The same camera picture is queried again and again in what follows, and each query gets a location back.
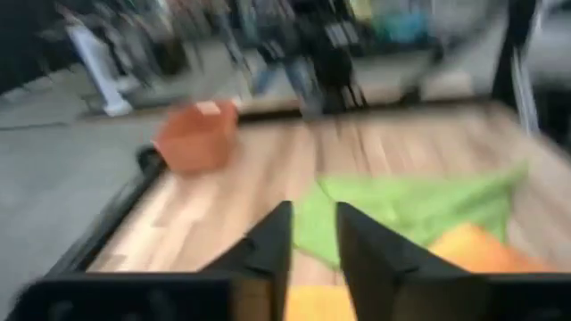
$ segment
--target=yellow object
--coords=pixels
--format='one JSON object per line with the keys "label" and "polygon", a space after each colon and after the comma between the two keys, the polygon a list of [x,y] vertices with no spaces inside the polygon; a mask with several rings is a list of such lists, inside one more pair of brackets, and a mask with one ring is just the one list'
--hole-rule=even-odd
{"label": "yellow object", "polygon": [[482,228],[465,224],[444,233],[429,250],[474,273],[540,273],[553,268],[528,258]]}
{"label": "yellow object", "polygon": [[354,321],[346,286],[292,286],[285,305],[286,321]]}

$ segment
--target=brown basket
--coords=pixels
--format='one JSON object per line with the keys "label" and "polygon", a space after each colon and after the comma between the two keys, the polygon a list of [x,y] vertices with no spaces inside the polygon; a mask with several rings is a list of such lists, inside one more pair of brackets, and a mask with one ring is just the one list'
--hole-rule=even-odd
{"label": "brown basket", "polygon": [[236,105],[191,103],[172,112],[153,143],[170,170],[194,173],[224,167],[236,140]]}

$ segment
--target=wooden table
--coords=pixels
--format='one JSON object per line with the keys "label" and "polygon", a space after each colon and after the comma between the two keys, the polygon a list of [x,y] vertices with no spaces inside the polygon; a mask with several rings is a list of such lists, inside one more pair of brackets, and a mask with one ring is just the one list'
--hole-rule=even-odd
{"label": "wooden table", "polygon": [[[511,244],[571,269],[571,168],[497,105],[274,122],[239,130],[225,169],[166,172],[139,202],[90,271],[195,271],[229,248],[282,200],[319,175],[461,176],[529,163],[514,195]],[[294,251],[291,284],[342,284],[340,273]]]}

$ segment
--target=black metal frame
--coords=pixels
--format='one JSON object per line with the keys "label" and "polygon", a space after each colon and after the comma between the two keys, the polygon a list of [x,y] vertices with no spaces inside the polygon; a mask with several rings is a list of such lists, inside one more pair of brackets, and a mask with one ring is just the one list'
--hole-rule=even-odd
{"label": "black metal frame", "polygon": [[[460,106],[463,103],[485,103],[491,100],[505,103],[516,110],[515,91],[510,67],[511,57],[517,48],[525,44],[534,16],[535,3],[535,0],[516,0],[510,3],[509,25],[501,49],[501,56],[498,62],[491,95],[466,99],[425,101],[412,106],[405,106],[402,103],[375,103],[371,104],[367,109],[350,109],[344,113],[390,113],[404,109],[411,110],[420,108],[446,109]],[[247,126],[248,124],[260,121],[296,120],[301,117],[301,113],[296,109],[253,112],[240,115],[238,124],[239,126]],[[141,196],[151,189],[165,168],[163,161],[154,163],[129,183],[121,193],[105,207],[98,220],[69,248],[47,274],[54,276],[65,273],[85,272],[112,237],[113,233],[135,207]]]}

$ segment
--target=gray floor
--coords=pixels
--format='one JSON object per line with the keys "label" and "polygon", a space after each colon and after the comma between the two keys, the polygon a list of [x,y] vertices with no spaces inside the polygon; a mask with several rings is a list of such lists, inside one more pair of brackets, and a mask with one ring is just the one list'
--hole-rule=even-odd
{"label": "gray floor", "polygon": [[[485,90],[490,83],[501,32],[450,69],[472,75]],[[245,93],[219,44],[208,44],[206,71],[181,78],[171,95],[194,99]],[[252,57],[254,64],[259,64]],[[357,62],[362,83],[398,83],[422,64],[422,57]],[[149,141],[160,117],[78,123],[86,110],[80,95],[93,92],[84,72],[61,72],[54,82],[34,85],[32,93],[14,94],[0,103],[0,128],[62,122],[58,126],[0,129],[0,317],[14,293],[44,274],[86,229],[105,203],[137,172],[135,149]],[[269,95],[291,95],[280,75]]]}

